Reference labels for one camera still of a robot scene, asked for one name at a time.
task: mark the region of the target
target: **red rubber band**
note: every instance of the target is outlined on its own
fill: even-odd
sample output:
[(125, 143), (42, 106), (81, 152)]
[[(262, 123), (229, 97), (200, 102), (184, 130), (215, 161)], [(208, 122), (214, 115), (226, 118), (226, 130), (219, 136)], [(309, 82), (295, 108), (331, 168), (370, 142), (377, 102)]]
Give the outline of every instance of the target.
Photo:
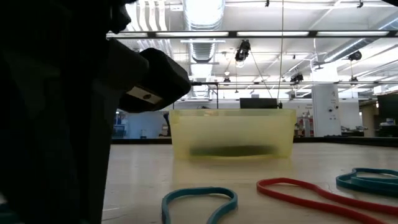
[(327, 192), (326, 190), (321, 189), (319, 186), (317, 186), (315, 184), (311, 184), (311, 183), (300, 181), (300, 180), (294, 180), (294, 179), (290, 179), (290, 178), (275, 178), (275, 179), (260, 180), (259, 182), (257, 182), (257, 191), (262, 194), (268, 195), (270, 197), (277, 198), (279, 200), (284, 200), (286, 202), (294, 203), (296, 205), (301, 205), (301, 206), (308, 207), (308, 208), (318, 209), (318, 210), (328, 212), (328, 213), (334, 213), (334, 214), (348, 217), (348, 218), (351, 218), (351, 219), (354, 219), (357, 221), (361, 221), (362, 223), (386, 224), (386, 223), (384, 223), (380, 220), (377, 220), (373, 217), (356, 212), (354, 210), (350, 210), (348, 208), (343, 208), (343, 207), (339, 207), (336, 205), (330, 205), (327, 203), (314, 202), (311, 200), (306, 200), (306, 199), (282, 194), (282, 193), (265, 188), (265, 186), (267, 186), (267, 185), (281, 184), (281, 183), (298, 185), (305, 189), (315, 191), (317, 194), (321, 195), (324, 198), (327, 198), (329, 200), (339, 202), (339, 203), (342, 203), (345, 205), (350, 205), (350, 206), (357, 207), (357, 208), (363, 208), (363, 209), (366, 209), (369, 211), (382, 212), (382, 213), (387, 213), (390, 215), (398, 216), (398, 207), (389, 206), (389, 205), (381, 205), (378, 203), (364, 202), (364, 201), (355, 200), (352, 198), (342, 197), (340, 195)]

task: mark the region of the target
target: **table surface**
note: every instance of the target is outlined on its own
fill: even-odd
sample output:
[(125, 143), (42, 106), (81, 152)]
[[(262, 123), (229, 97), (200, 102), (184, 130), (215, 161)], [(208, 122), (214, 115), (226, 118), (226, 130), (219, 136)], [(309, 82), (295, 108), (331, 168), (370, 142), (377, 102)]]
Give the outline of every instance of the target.
[[(171, 145), (113, 145), (109, 157), (103, 224), (161, 223), (160, 204), (170, 191), (186, 187), (226, 187), (238, 194), (238, 209), (219, 223), (358, 223), (338, 215), (279, 201), (256, 192), (256, 182), (290, 177), (319, 185), (335, 194), (368, 202), (398, 206), (397, 198), (382, 197), (336, 187), (335, 178), (354, 167), (398, 170), (398, 149), (326, 143), (294, 144), (290, 159), (228, 159), (180, 161)], [(285, 194), (338, 203), (292, 185), (270, 189)], [(228, 198), (207, 195), (184, 197), (170, 203), (173, 224), (204, 224)], [(398, 217), (368, 212), (386, 223)]]

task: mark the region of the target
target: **yellow plastic bin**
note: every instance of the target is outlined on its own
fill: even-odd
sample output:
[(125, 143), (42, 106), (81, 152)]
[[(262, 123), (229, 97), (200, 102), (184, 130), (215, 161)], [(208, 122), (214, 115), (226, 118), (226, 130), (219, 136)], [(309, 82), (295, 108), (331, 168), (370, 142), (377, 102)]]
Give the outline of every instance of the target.
[(289, 157), (295, 110), (172, 110), (174, 158)]

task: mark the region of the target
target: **white pillar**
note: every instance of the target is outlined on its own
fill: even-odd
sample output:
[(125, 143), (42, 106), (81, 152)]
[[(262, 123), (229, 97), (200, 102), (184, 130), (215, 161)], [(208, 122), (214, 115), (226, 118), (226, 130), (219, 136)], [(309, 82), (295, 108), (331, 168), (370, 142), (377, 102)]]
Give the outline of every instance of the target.
[[(333, 63), (323, 65), (323, 69), (312, 73), (312, 80), (338, 81), (336, 66)], [(337, 85), (312, 86), (312, 103), (315, 137), (341, 135)]]

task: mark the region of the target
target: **black monitor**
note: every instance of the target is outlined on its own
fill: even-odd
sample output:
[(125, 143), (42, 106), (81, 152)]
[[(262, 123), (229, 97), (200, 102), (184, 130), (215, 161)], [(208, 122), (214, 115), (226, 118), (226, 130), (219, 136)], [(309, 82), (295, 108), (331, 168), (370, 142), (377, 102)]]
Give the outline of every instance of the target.
[(276, 109), (276, 99), (270, 98), (240, 98), (241, 109)]
[(398, 118), (398, 94), (377, 96), (379, 115), (382, 118)]

